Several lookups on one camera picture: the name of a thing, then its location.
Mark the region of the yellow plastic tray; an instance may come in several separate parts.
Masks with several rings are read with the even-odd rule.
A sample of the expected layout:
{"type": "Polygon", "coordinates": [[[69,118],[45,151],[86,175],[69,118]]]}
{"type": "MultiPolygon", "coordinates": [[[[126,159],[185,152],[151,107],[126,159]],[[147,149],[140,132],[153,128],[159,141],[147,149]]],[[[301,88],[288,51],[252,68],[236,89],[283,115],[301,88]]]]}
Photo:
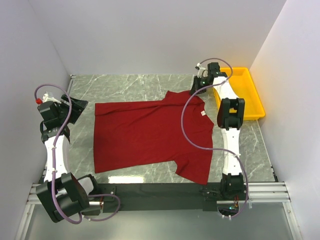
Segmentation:
{"type": "Polygon", "coordinates": [[[244,121],[254,121],[265,117],[266,113],[258,92],[246,67],[233,67],[230,86],[235,94],[245,100],[244,121]]]}

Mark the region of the red t shirt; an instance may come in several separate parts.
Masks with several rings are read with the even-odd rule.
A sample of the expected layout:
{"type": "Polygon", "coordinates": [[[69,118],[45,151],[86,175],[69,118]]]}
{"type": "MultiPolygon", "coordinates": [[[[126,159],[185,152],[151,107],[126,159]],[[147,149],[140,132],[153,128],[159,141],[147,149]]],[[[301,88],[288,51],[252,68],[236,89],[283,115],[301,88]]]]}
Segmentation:
{"type": "Polygon", "coordinates": [[[177,175],[208,182],[214,124],[198,96],[168,91],[162,100],[96,103],[94,115],[96,173],[173,161],[177,175]]]}

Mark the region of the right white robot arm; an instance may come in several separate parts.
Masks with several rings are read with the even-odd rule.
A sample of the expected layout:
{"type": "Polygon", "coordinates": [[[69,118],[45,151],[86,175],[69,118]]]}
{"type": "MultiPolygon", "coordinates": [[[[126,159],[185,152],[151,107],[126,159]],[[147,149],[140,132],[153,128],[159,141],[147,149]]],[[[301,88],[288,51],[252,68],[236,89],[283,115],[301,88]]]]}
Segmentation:
{"type": "Polygon", "coordinates": [[[204,87],[213,85],[220,98],[217,125],[223,137],[224,167],[219,193],[222,198],[230,200],[246,190],[242,165],[239,162],[239,137],[244,122],[245,100],[234,92],[227,73],[221,71],[217,62],[211,62],[207,67],[198,63],[195,68],[198,73],[193,78],[190,94],[204,93],[206,92],[204,87]]]}

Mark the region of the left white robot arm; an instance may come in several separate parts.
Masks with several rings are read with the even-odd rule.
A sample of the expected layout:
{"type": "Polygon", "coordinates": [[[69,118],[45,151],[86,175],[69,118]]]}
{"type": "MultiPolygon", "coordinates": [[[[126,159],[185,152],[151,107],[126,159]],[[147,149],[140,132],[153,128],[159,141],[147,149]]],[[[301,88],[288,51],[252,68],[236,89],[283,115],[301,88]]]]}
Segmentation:
{"type": "Polygon", "coordinates": [[[37,109],[43,120],[40,123],[41,141],[47,150],[47,167],[43,183],[36,187],[36,195],[54,223],[63,220],[52,195],[62,212],[71,217],[89,207],[89,201],[96,200],[100,188],[96,179],[87,174],[80,178],[69,171],[70,129],[75,124],[88,101],[68,98],[65,94],[56,99],[46,92],[36,100],[37,109]]]}

